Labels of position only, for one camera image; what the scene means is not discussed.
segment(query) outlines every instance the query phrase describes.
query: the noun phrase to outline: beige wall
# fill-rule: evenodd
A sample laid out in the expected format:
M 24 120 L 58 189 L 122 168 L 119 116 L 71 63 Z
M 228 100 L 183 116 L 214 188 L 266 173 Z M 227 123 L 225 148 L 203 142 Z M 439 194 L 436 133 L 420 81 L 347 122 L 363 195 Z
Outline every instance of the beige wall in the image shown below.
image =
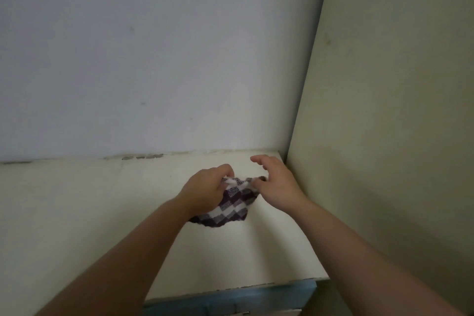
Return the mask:
M 474 0 L 324 0 L 288 164 L 474 311 Z

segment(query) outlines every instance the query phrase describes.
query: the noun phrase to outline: person's right arm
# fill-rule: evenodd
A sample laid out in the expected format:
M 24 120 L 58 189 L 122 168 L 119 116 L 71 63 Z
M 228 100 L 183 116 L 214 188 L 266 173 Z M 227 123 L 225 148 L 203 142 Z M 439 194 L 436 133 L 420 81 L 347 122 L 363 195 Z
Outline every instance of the person's right arm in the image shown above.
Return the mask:
M 256 155 L 268 181 L 253 180 L 263 198 L 303 230 L 355 315 L 462 315 L 426 284 L 394 265 L 334 215 L 311 202 L 276 157 Z

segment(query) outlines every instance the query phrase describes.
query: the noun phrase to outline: cloth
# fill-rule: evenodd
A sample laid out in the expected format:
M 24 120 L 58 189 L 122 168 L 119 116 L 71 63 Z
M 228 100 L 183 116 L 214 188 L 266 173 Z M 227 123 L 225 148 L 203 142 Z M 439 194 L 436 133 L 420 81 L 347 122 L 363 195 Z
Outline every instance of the cloth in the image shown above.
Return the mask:
M 200 223 L 209 227 L 221 227 L 229 221 L 244 221 L 247 217 L 248 207 L 257 199 L 259 192 L 250 184 L 252 178 L 241 180 L 239 178 L 223 178 L 222 182 L 228 184 L 224 191 L 222 201 L 211 212 L 198 215 L 189 219 L 192 223 Z

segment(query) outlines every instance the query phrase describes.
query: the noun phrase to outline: person's left arm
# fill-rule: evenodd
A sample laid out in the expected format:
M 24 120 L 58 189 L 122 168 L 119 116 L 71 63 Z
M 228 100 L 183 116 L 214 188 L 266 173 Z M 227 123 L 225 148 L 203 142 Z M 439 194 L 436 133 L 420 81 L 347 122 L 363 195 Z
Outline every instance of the person's left arm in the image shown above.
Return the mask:
M 178 196 L 158 207 L 37 316 L 138 315 L 181 228 L 221 202 L 224 176 L 234 176 L 228 164 L 193 175 Z

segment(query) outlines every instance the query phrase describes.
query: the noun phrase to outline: hand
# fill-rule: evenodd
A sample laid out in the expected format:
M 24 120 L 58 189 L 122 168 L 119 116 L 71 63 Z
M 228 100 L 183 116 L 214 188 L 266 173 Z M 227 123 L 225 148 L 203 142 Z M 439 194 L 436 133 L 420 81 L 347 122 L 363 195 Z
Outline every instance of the hand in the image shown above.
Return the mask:
M 255 155 L 250 160 L 268 170 L 268 181 L 255 178 L 252 180 L 252 185 L 271 206 L 288 214 L 298 207 L 301 200 L 306 199 L 292 172 L 278 158 Z
M 229 164 L 200 170 L 191 176 L 176 198 L 189 207 L 191 216 L 208 213 L 222 200 L 228 186 L 222 182 L 225 176 L 234 177 L 234 170 Z

